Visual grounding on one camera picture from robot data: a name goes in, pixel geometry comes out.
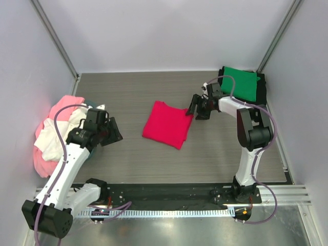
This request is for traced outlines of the white t-shirt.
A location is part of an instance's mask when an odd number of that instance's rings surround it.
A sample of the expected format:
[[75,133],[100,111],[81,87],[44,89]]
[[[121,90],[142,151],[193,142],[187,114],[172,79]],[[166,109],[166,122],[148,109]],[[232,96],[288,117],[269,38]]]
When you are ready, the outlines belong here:
[[64,154],[61,141],[66,141],[68,133],[74,128],[82,128],[87,111],[92,107],[82,104],[69,107],[43,121],[42,129],[36,137],[34,147],[36,156],[44,161],[59,161]]

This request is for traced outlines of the light pink t-shirt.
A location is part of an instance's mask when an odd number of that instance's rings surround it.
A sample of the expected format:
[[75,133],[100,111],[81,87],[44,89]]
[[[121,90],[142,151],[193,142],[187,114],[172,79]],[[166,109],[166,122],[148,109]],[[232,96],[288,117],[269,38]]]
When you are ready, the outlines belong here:
[[[84,104],[85,99],[83,97],[65,95],[63,96],[57,104],[55,104],[51,109],[46,118],[52,118],[56,112],[62,109],[65,106],[70,107],[80,107],[80,105]],[[42,129],[43,121],[38,125],[37,130],[35,132],[35,137],[38,136],[40,130]],[[53,171],[55,170],[58,161],[44,161],[40,157],[36,156],[36,148],[33,147],[33,164],[36,172],[42,178],[47,178],[52,175]]]

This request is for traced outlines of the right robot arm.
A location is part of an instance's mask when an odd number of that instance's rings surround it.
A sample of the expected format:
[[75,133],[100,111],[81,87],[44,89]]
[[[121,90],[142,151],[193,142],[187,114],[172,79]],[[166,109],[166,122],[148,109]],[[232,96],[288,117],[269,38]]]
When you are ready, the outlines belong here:
[[204,84],[202,90],[202,95],[193,95],[186,116],[208,120],[211,112],[218,111],[236,119],[241,158],[228,194],[234,201],[246,203],[255,195],[260,159],[274,138],[270,116],[266,107],[248,105],[224,94],[219,83]]

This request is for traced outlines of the magenta red t-shirt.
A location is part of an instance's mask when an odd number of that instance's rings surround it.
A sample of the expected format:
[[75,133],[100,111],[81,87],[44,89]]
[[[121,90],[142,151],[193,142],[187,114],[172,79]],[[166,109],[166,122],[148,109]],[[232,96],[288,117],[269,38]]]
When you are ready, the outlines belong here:
[[144,126],[142,137],[172,146],[178,150],[187,140],[193,115],[186,115],[187,109],[168,106],[156,101]]

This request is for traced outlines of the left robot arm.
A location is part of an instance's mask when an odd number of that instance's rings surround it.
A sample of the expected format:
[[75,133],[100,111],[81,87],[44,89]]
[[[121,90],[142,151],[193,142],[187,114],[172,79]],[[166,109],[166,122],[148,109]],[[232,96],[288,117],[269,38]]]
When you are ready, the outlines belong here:
[[109,191],[105,181],[90,178],[71,196],[68,192],[84,162],[97,145],[107,146],[121,141],[116,120],[110,117],[105,106],[89,108],[82,127],[68,133],[61,140],[63,155],[52,176],[33,200],[25,200],[22,213],[29,229],[63,239],[69,233],[73,219],[86,206],[108,201]]

